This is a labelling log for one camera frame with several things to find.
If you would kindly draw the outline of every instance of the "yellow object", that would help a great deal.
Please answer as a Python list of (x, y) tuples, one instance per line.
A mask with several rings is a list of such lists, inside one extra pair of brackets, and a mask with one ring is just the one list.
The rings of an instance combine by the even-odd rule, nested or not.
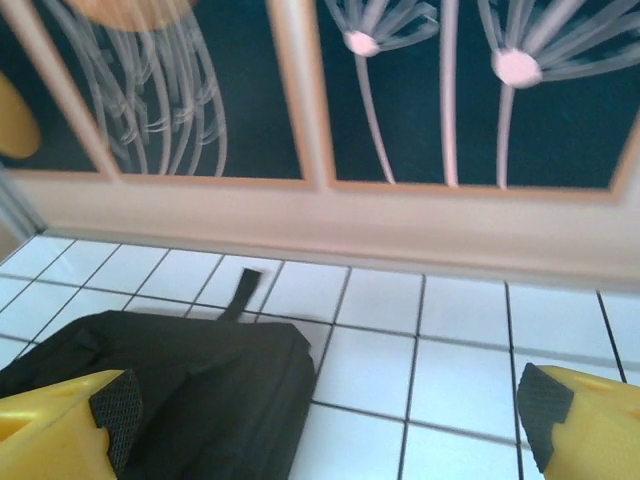
[(95, 23), (115, 30), (142, 32), (175, 23), (196, 0), (65, 0)]
[[(560, 392), (558, 387), (570, 391), (566, 420), (555, 423), (551, 430), (553, 453), (544, 469), (545, 479), (640, 479), (640, 388), (560, 367), (537, 368), (560, 384), (540, 389), (541, 402), (551, 404), (548, 394)], [(534, 445), (531, 447), (535, 456)]]
[(20, 92), (0, 72), (0, 153), (23, 159), (33, 155), (38, 148), (38, 123)]
[(122, 374), (88, 375), (0, 400), (0, 478), (112, 480), (109, 434), (89, 399)]

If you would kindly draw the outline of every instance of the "white tile floor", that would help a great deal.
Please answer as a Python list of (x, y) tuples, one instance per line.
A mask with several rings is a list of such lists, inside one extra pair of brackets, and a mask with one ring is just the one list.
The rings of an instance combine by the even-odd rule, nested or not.
[(640, 296), (44, 236), (0, 265), (0, 368), (106, 309), (215, 320), (245, 267), (240, 321), (294, 324), (319, 370), (293, 479), (540, 480), (526, 362), (640, 382)]

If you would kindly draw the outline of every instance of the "dandelion design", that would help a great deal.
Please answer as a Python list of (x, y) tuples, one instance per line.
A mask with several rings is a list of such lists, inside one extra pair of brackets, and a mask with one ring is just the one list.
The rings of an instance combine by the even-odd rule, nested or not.
[[(101, 11), (99, 0), (80, 1), (82, 8), (74, 8), (79, 0), (42, 1), (82, 65), (98, 127), (124, 172), (194, 175), (203, 148), (217, 142), (217, 158), (206, 161), (216, 162), (215, 176), (224, 174), (222, 95), (185, 0), (110, 2), (105, 23), (85, 16)], [(150, 158), (160, 159), (155, 171)]]
[(395, 176), (380, 132), (371, 92), (367, 59), (427, 40), (438, 33), (437, 9), (418, 0), (325, 0), (353, 52), (367, 122), (387, 182)]
[(597, 8), (587, 0), (553, 0), (544, 4), (537, 0), (478, 0), (492, 51), (492, 67), (502, 82), (496, 160), (500, 188), (507, 188), (511, 117), (517, 89), (640, 64), (640, 1), (595, 3)]

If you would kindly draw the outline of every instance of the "yellow circle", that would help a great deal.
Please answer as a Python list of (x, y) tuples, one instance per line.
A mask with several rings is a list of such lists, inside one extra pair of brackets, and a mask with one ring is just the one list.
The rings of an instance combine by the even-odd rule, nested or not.
[(175, 23), (197, 0), (65, 0), (94, 23), (142, 32)]
[(21, 160), (36, 153), (38, 148), (38, 123), (20, 92), (0, 72), (0, 153)]

